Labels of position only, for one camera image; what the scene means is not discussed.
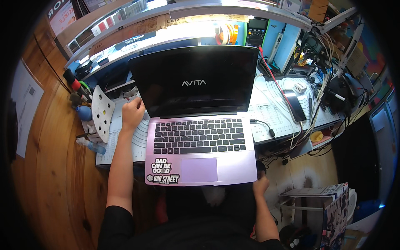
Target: laptop hinge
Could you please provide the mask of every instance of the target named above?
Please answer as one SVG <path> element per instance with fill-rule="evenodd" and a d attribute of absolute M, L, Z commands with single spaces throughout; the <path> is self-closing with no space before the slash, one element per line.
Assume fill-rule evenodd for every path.
<path fill-rule="evenodd" d="M 238 114 L 238 113 L 232 111 L 232 112 L 211 112 L 211 113 L 199 113 L 199 114 L 177 114 L 172 116 L 160 116 L 160 119 L 194 117 L 194 116 L 221 116 L 221 115 L 233 115 L 233 114 Z"/>

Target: avita logo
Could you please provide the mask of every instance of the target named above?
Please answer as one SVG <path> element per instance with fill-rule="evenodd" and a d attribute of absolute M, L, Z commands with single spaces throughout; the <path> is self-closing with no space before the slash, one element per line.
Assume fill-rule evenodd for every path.
<path fill-rule="evenodd" d="M 192 80 L 192 81 L 190 81 L 190 82 L 188 82 L 188 81 L 183 81 L 182 86 L 184 86 L 184 85 L 190 86 L 190 85 L 192 85 L 192 84 L 193 84 L 193 86 L 194 86 L 194 85 L 202 85 L 203 83 L 204 83 L 205 85 L 207 85 L 206 82 L 205 82 L 204 80 Z"/>

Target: person's hand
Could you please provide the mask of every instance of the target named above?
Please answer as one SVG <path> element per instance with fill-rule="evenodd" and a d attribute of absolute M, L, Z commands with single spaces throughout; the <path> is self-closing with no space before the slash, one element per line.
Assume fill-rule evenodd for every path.
<path fill-rule="evenodd" d="M 264 193 L 267 188 L 270 186 L 270 181 L 267 179 L 264 171 L 260 171 L 258 173 L 258 180 L 253 182 L 253 193 L 255 198 L 263 198 Z"/>
<path fill-rule="evenodd" d="M 143 119 L 145 111 L 144 103 L 140 97 L 122 106 L 122 129 L 133 133 Z"/>

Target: qr code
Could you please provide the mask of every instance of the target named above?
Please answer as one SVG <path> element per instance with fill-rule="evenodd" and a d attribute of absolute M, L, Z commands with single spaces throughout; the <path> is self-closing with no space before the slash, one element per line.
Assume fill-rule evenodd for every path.
<path fill-rule="evenodd" d="M 31 96 L 35 93 L 35 89 L 33 87 L 30 87 L 29 93 Z"/>

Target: phone screen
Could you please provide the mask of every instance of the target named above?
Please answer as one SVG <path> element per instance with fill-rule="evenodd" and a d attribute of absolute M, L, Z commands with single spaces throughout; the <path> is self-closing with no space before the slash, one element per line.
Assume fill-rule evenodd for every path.
<path fill-rule="evenodd" d="M 307 118 L 304 114 L 303 108 L 301 107 L 299 100 L 297 99 L 296 93 L 293 90 L 283 90 L 283 93 L 288 99 L 290 105 L 292 106 L 291 111 L 294 120 L 296 122 L 305 121 Z"/>

